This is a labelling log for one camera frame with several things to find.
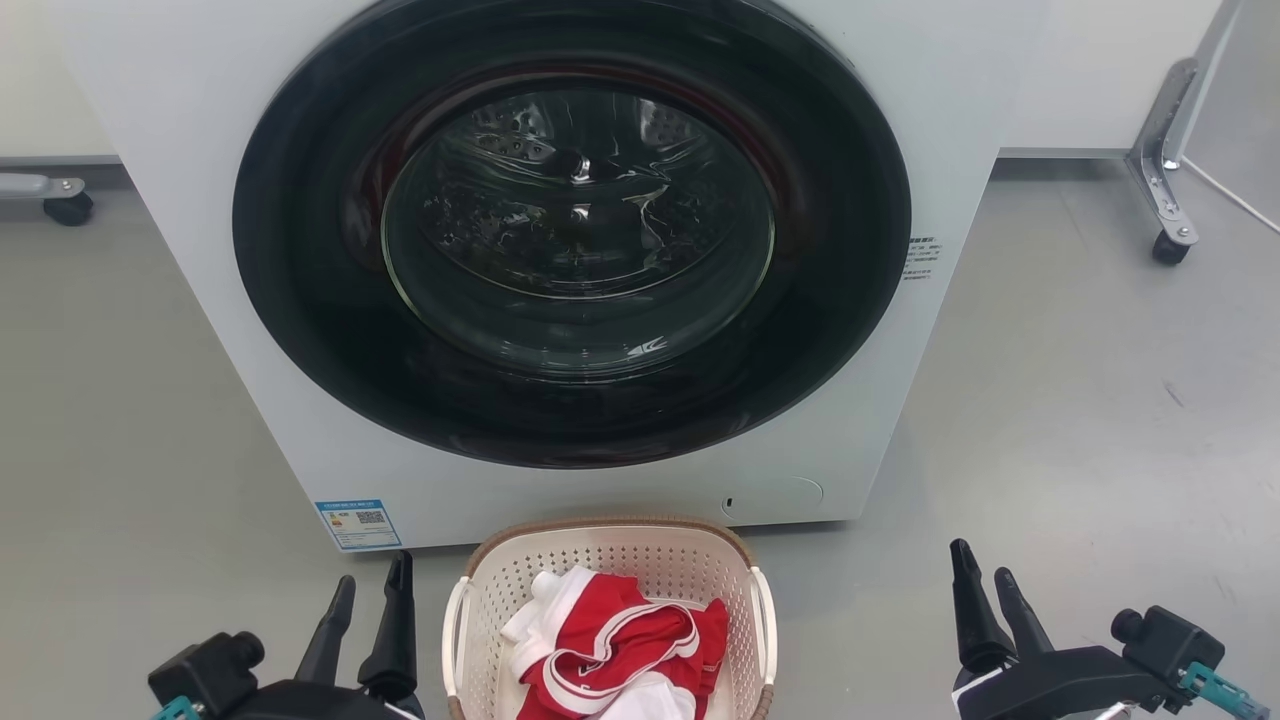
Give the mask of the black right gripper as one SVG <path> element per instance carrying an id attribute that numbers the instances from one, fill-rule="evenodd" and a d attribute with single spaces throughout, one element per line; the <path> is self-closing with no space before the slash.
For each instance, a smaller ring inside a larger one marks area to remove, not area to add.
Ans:
<path id="1" fill-rule="evenodd" d="M 954 539 L 950 557 L 959 661 L 968 673 L 989 673 L 956 693 L 960 719 L 1060 719 L 1115 705 L 1161 705 L 1161 680 L 1111 650 L 1055 651 L 1012 571 L 998 568 L 995 588 L 1011 641 L 989 605 L 969 543 Z M 1021 662 L 993 671 L 1015 656 Z"/>

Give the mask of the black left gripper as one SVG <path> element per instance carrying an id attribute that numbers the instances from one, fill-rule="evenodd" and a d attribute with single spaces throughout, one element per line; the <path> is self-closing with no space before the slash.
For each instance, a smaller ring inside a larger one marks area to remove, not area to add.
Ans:
<path id="1" fill-rule="evenodd" d="M 417 633 L 413 559 L 399 551 L 383 587 L 384 609 L 358 683 L 366 691 L 337 687 L 340 646 L 349 628 L 357 583 L 343 575 L 294 673 L 296 680 L 256 689 L 221 719 L 422 719 L 404 701 L 417 689 Z"/>

